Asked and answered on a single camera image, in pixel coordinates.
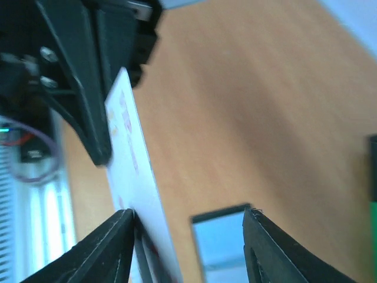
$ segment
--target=metal screw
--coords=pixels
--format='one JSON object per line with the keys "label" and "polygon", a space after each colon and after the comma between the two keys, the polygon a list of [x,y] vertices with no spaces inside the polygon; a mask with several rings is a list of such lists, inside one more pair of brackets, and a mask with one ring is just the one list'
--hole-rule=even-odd
{"label": "metal screw", "polygon": [[41,77],[41,83],[45,86],[45,87],[48,87],[48,88],[57,88],[58,87],[58,83],[48,77],[44,77],[42,76]]}
{"label": "metal screw", "polygon": [[55,52],[44,46],[41,47],[41,56],[50,63],[56,63],[58,61],[58,57]]}

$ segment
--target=light wood floor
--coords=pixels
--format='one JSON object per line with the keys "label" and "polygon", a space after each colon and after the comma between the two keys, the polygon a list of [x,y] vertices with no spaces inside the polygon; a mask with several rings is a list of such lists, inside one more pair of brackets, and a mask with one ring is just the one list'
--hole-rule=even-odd
{"label": "light wood floor", "polygon": [[[185,282],[201,280],[189,217],[243,202],[372,282],[377,64],[315,0],[212,0],[159,30],[134,95]],[[65,141],[82,239],[113,206],[69,127]]]}

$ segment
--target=black object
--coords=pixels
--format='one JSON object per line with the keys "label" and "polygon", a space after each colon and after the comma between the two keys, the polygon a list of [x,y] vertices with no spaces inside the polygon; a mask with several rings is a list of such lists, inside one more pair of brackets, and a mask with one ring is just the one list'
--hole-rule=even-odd
{"label": "black object", "polygon": [[245,210],[243,235],[250,282],[354,282],[314,256],[257,209]]}
{"label": "black object", "polygon": [[[52,123],[51,112],[46,111],[45,115],[40,119],[29,119],[29,124],[32,124],[33,128],[46,134],[52,140],[55,140],[54,126]],[[28,134],[24,130],[20,130],[20,137]],[[19,147],[20,159],[24,163],[38,162],[41,159],[51,156],[50,148],[38,137],[32,137]]]}
{"label": "black object", "polygon": [[128,282],[133,247],[133,211],[119,210],[72,250],[23,282]]}
{"label": "black object", "polygon": [[[354,282],[311,254],[250,205],[201,215],[195,221],[213,219],[216,214],[228,215],[230,211],[240,212],[242,207],[246,208],[244,254],[250,282]],[[72,250],[23,282],[128,282],[134,247],[143,282],[152,283],[152,273],[159,283],[176,282],[169,276],[151,239],[131,209],[116,212]]]}
{"label": "black object", "polygon": [[[40,80],[20,91],[24,72],[18,71],[11,84],[0,82],[0,104],[20,92],[31,108],[42,100],[74,128],[94,164],[107,164],[112,149],[104,101],[121,67],[133,87],[140,82],[162,10],[158,0],[0,1],[0,53],[38,58]],[[15,64],[0,64],[2,77],[13,78]],[[6,116],[26,111],[19,104],[14,113],[3,108]]]}
{"label": "black object", "polygon": [[371,153],[371,196],[372,202],[377,202],[377,136],[369,137],[369,150]]}
{"label": "black object", "polygon": [[152,272],[158,283],[174,282],[131,209],[117,211],[72,250],[23,282],[128,282],[134,247],[144,283],[154,282]]}

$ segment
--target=cable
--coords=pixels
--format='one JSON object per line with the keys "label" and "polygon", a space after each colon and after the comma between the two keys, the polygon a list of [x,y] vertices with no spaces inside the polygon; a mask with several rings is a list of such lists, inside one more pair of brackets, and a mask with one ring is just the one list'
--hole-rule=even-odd
{"label": "cable", "polygon": [[13,119],[7,118],[7,117],[2,117],[2,119],[5,120],[8,123],[14,124],[18,128],[21,128],[21,129],[33,134],[35,137],[38,137],[39,139],[41,139],[49,147],[49,149],[51,151],[51,156],[54,157],[54,159],[55,159],[55,162],[53,163],[53,165],[51,166],[51,168],[47,172],[43,173],[39,177],[28,178],[28,177],[20,175],[20,174],[18,174],[17,172],[14,171],[14,168],[11,165],[11,157],[10,157],[11,149],[9,149],[8,168],[9,168],[10,174],[13,175],[13,177],[16,180],[24,182],[24,183],[41,182],[44,179],[46,179],[47,177],[55,174],[55,172],[59,169],[60,164],[61,164],[61,156],[60,156],[60,152],[59,152],[59,149],[58,149],[56,142],[54,142],[45,133],[43,133],[43,132],[41,132],[41,131],[33,128],[33,127],[30,127],[30,126],[28,126],[24,123],[21,123],[19,121],[16,121],[16,120],[13,120]]}
{"label": "cable", "polygon": [[2,146],[22,146],[24,145],[27,141],[31,140],[34,137],[33,134],[27,133],[23,137],[21,137],[18,140],[15,141],[6,141],[5,143],[2,143]]}

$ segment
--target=black bracket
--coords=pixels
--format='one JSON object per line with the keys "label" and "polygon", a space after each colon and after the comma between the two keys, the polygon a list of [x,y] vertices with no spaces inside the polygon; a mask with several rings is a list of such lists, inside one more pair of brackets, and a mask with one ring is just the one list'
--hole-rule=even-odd
{"label": "black bracket", "polygon": [[104,102],[121,67],[133,87],[140,82],[157,42],[159,1],[9,0],[0,10],[0,52],[38,58],[33,93],[74,128],[95,165],[107,164]]}
{"label": "black bracket", "polygon": [[257,209],[245,210],[243,237],[250,282],[354,282],[305,249]]}
{"label": "black bracket", "polygon": [[133,211],[119,210],[24,283],[127,282],[134,249],[134,225]]}

